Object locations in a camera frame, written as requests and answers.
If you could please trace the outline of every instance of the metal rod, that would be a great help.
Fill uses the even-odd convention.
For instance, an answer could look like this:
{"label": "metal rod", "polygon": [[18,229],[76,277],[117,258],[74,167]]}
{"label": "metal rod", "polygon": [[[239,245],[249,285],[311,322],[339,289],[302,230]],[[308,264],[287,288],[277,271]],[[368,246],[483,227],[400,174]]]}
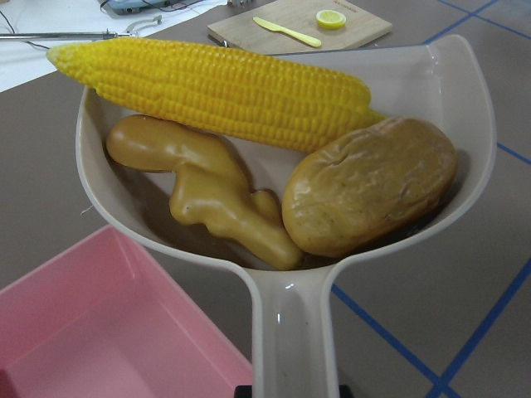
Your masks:
{"label": "metal rod", "polygon": [[55,40],[107,40],[132,36],[131,33],[116,32],[54,32],[54,33],[2,33],[0,41],[55,41]]}

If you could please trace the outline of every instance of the lemon half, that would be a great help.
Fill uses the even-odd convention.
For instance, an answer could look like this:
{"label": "lemon half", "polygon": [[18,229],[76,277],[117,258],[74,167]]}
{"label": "lemon half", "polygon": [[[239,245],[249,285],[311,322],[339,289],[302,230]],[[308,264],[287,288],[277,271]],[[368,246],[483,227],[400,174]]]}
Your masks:
{"label": "lemon half", "polygon": [[315,19],[317,19],[317,23],[321,27],[327,29],[339,29],[347,21],[347,18],[341,12],[334,10],[321,10],[317,12]]}

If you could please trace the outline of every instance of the yellow corn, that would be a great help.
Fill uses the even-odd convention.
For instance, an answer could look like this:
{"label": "yellow corn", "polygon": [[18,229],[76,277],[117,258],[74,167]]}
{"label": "yellow corn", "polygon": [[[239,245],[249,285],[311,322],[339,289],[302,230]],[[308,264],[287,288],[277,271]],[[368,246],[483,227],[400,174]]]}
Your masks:
{"label": "yellow corn", "polygon": [[383,119],[357,77],[250,51],[124,37],[47,56],[125,108],[282,148],[313,152]]}

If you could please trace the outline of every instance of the cutting board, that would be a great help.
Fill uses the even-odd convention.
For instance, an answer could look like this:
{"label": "cutting board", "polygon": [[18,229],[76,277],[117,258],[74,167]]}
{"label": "cutting board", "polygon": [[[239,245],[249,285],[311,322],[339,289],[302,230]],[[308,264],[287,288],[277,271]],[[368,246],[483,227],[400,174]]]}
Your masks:
{"label": "cutting board", "polygon": [[[343,27],[330,30],[320,27],[315,14],[320,10],[335,10],[347,18]],[[319,38],[322,46],[313,48],[283,33],[270,32],[253,22],[262,17],[294,31]],[[347,0],[276,0],[265,6],[243,12],[208,26],[208,34],[230,47],[261,54],[327,51],[356,48],[392,30],[392,24]]]}

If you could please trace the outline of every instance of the pink box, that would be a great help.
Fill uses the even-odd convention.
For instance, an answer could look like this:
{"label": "pink box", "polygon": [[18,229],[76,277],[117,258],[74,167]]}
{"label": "pink box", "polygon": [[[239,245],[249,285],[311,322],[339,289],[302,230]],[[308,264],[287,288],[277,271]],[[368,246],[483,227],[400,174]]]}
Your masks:
{"label": "pink box", "polygon": [[233,397],[251,364],[106,226],[0,291],[0,397]]}

